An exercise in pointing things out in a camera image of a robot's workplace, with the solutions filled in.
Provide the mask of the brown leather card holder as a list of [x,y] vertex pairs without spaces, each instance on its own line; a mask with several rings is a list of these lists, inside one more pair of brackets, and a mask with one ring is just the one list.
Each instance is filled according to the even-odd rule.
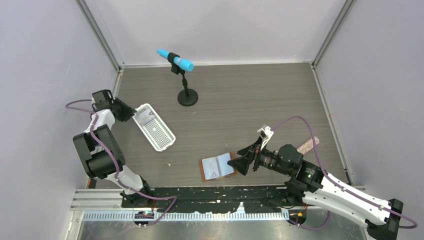
[[237,171],[228,165],[228,161],[235,159],[233,152],[199,159],[200,175],[203,182],[227,178],[237,174]]

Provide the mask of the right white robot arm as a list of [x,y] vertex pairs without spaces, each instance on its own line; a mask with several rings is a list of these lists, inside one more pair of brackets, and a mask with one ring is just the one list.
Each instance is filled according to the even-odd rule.
[[284,196],[291,205],[314,205],[340,215],[362,228],[376,240],[395,240],[400,228],[403,203],[370,196],[327,173],[309,161],[291,144],[278,151],[262,146],[259,137],[239,150],[238,158],[227,164],[245,176],[249,168],[259,167],[288,176]]

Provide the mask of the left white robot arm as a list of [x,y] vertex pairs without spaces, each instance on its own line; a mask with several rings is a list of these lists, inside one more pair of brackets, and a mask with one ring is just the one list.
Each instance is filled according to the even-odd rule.
[[154,201],[153,193],[147,181],[126,166],[123,151],[111,131],[116,122],[128,121],[135,110],[113,97],[109,89],[92,93],[89,101],[89,126],[72,139],[85,173],[91,179],[117,185],[128,203],[148,207]]

